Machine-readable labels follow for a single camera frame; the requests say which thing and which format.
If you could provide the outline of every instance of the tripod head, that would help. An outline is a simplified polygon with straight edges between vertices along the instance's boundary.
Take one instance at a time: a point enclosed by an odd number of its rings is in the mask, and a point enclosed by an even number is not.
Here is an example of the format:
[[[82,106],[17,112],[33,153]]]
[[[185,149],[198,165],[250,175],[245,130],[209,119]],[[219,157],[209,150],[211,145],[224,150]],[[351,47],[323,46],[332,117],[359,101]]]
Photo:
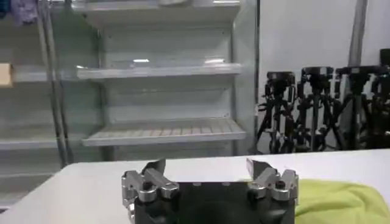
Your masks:
[[[354,95],[363,92],[365,84],[370,80],[370,76],[387,74],[388,68],[385,66],[352,66],[336,69],[338,77],[348,75],[350,89]]]
[[[295,75],[293,72],[268,72],[267,73],[266,95],[282,96],[287,87],[295,85]]]
[[[309,82],[314,94],[330,92],[330,80],[333,77],[331,67],[306,67],[302,69],[301,84]]]

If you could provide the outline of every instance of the purple object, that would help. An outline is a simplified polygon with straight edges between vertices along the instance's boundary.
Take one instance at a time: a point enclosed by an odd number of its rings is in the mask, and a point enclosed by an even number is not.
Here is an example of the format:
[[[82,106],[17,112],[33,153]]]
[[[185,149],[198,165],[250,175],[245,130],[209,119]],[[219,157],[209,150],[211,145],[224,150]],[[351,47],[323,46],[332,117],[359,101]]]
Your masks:
[[[11,13],[17,25],[32,24],[37,20],[37,0],[11,0]]]

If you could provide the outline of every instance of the white table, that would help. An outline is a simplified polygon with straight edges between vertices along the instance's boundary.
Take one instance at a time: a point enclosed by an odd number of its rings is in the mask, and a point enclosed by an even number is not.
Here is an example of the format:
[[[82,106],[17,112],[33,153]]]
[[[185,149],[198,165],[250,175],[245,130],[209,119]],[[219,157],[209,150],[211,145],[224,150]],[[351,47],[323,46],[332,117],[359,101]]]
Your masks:
[[[390,150],[251,156],[301,178],[362,183],[376,188],[390,205]],[[129,224],[121,202],[121,175],[145,161],[79,163],[66,167],[31,192],[0,223]],[[165,174],[176,181],[236,181],[249,178],[246,157],[168,160]]]

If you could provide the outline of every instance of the metal pole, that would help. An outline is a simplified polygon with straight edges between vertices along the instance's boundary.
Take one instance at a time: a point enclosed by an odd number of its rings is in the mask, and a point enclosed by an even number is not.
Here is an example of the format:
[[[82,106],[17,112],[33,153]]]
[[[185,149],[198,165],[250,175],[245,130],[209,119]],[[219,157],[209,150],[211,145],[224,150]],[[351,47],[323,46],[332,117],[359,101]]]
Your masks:
[[[348,66],[361,65],[361,53],[363,48],[364,28],[366,25],[366,12],[368,0],[356,0],[355,19],[353,21],[352,37],[349,49]],[[344,95],[350,93],[349,81],[346,81]],[[340,130],[342,133],[350,131],[352,105],[348,105],[340,118]]]

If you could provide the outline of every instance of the white wall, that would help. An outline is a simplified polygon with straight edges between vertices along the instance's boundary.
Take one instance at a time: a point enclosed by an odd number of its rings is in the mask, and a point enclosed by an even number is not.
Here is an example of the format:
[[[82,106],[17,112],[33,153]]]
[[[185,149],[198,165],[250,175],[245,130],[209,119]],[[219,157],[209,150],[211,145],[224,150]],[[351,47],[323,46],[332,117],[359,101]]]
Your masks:
[[[345,66],[355,6],[356,0],[262,0],[260,86],[271,70]]]
[[[390,48],[389,11],[389,0],[368,1],[362,65],[378,65],[380,63],[379,50]]]

